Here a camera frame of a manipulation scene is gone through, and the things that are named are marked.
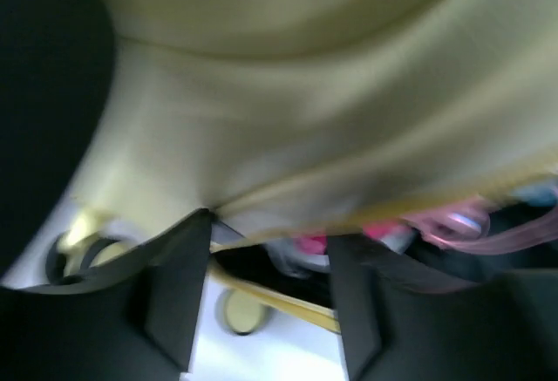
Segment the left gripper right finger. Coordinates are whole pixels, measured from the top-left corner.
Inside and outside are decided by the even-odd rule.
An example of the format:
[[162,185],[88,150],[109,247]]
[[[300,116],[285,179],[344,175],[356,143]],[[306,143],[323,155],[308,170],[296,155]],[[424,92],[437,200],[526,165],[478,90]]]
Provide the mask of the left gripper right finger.
[[556,379],[555,270],[469,282],[362,235],[328,254],[349,379]]

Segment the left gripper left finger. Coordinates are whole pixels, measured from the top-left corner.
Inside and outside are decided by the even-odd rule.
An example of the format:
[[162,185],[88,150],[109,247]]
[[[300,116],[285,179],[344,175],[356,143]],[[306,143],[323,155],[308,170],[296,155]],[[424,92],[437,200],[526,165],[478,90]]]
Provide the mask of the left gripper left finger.
[[192,355],[212,213],[61,285],[1,291],[4,380],[176,380]]

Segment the pink camouflage garment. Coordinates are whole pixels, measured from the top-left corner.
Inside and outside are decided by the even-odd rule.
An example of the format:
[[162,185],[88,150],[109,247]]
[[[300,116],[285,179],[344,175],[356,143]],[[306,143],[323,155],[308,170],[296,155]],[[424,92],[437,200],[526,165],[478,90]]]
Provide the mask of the pink camouflage garment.
[[412,229],[401,221],[381,221],[367,224],[358,231],[339,230],[328,234],[297,236],[295,245],[304,254],[325,255],[329,242],[353,235],[362,235],[365,239],[381,242],[388,248],[398,251],[408,245],[412,238]]

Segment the pink blue cat-ear headphones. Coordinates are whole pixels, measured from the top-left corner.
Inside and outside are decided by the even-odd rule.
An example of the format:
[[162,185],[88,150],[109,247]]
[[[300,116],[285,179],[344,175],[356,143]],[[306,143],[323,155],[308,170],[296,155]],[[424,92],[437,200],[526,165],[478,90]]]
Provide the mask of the pink blue cat-ear headphones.
[[526,185],[501,200],[476,195],[403,219],[439,248],[470,255],[513,253],[557,238],[557,181]]

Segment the yellow hard-shell suitcase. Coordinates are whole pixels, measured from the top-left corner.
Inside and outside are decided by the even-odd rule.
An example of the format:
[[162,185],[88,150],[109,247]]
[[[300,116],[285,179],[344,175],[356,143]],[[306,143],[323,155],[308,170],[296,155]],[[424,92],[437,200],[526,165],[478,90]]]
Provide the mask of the yellow hard-shell suitcase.
[[101,0],[116,38],[105,110],[71,183],[50,282],[195,209],[236,327],[264,304],[333,328],[327,256],[301,235],[401,221],[415,259],[473,281],[550,268],[423,239],[403,216],[557,181],[557,0]]

